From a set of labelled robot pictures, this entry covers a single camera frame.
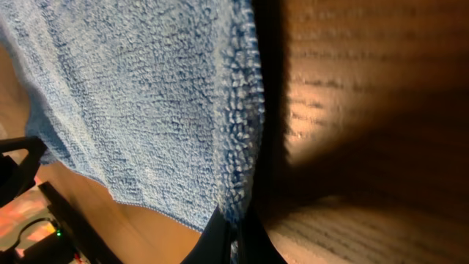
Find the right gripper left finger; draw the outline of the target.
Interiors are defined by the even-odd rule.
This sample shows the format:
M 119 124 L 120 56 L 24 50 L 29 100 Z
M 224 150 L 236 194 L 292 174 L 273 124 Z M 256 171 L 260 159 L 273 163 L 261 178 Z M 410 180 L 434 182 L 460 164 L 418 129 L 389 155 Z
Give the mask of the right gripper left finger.
M 231 245 L 232 226 L 216 208 L 201 237 L 181 264 L 230 264 Z

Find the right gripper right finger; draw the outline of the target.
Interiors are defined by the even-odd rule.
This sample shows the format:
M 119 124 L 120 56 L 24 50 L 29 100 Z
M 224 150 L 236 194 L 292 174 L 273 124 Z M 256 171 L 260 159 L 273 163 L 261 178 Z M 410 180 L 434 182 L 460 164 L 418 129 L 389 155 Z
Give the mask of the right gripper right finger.
M 287 264 L 272 244 L 253 205 L 237 229 L 239 264 Z

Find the blue microfiber cloth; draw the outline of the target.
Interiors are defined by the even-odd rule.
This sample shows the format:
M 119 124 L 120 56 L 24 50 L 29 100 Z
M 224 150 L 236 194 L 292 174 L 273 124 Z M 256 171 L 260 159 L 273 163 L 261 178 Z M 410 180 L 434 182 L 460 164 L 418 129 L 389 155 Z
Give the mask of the blue microfiber cloth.
M 244 217 L 265 113 L 249 1 L 6 0 L 1 43 L 44 163 L 197 231 Z

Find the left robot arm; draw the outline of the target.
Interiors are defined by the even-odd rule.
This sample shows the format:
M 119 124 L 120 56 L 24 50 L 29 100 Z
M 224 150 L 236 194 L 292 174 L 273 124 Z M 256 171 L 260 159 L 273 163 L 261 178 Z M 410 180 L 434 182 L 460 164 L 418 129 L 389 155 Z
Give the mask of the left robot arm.
M 1 140 L 1 206 L 36 186 L 35 175 L 47 147 L 36 136 Z M 49 216 L 30 221 L 17 231 L 15 242 L 1 250 L 2 263 L 120 263 L 88 221 L 48 182 L 39 185 Z M 19 255 L 26 231 L 48 222 L 53 232 Z

